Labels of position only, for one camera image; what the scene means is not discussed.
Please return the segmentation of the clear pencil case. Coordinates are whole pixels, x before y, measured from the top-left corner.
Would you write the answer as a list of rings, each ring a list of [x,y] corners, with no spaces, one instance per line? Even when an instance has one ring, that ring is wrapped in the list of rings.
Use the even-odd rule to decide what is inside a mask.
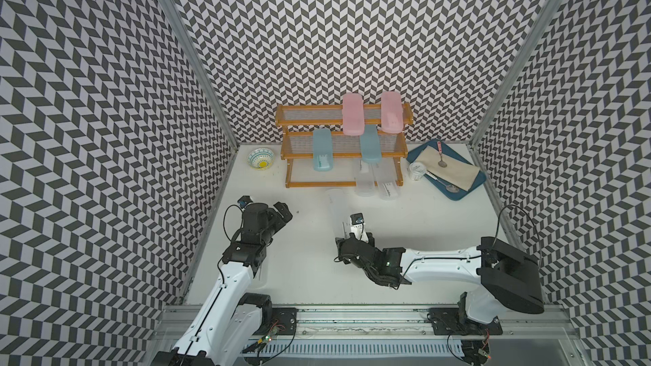
[[[360,197],[373,197],[376,195],[376,182],[371,165],[362,159],[355,161],[354,170],[355,193]]]
[[[347,194],[341,188],[332,188],[325,192],[325,196],[334,236],[349,238],[353,226],[351,216],[356,214],[356,211],[349,203]]]
[[[254,289],[263,288],[266,285],[267,280],[268,280],[268,264],[267,262],[263,262],[259,266],[259,268],[257,269],[254,275],[252,286]]]
[[[382,159],[372,167],[378,195],[383,200],[395,200],[399,197],[399,186],[394,161]]]

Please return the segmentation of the teal pencil case with label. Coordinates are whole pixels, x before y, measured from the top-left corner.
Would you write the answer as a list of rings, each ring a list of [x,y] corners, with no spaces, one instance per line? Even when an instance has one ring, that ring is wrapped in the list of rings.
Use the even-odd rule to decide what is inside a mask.
[[[334,166],[332,132],[326,128],[315,129],[312,144],[314,170],[319,172],[332,170]]]

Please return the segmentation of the teal pencil case plain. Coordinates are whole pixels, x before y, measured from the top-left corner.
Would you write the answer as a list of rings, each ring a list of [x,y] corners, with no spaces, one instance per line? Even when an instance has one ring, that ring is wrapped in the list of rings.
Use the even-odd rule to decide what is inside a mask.
[[[375,125],[365,125],[364,133],[359,137],[361,159],[366,164],[381,162],[381,142]]]

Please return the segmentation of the pink pencil case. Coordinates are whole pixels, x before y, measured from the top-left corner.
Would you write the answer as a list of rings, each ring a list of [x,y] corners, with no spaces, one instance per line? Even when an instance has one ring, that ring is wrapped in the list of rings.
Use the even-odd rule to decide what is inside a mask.
[[[364,100],[359,93],[346,93],[342,97],[342,130],[351,137],[364,134]]]
[[[389,134],[398,134],[404,128],[403,103],[400,93],[385,91],[381,95],[381,130]]]

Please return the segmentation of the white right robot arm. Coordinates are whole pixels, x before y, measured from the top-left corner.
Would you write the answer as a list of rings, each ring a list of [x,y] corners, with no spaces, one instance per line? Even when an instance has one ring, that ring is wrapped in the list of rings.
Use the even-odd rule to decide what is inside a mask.
[[[499,240],[483,237],[476,247],[427,252],[404,247],[379,249],[373,235],[339,237],[337,262],[364,271],[378,286],[397,290],[425,281],[462,281],[475,287],[459,296],[461,322],[488,325],[502,313],[544,312],[537,259]]]

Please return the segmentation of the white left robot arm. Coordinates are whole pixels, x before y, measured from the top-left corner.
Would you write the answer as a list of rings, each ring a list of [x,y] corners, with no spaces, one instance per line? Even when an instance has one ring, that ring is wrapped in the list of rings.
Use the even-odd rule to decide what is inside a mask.
[[[273,237],[293,218],[288,205],[238,201],[240,228],[217,265],[218,278],[191,325],[152,365],[232,365],[259,330],[271,328],[271,298],[248,293]]]

